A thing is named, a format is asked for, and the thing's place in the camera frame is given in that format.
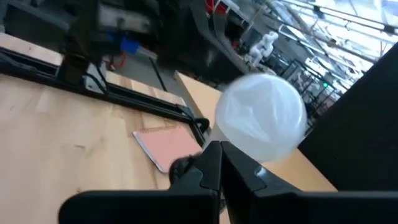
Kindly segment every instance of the pink notebook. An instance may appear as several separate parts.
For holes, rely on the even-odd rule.
[[[134,131],[138,143],[157,168],[168,173],[174,160],[201,152],[199,144],[181,126]]]

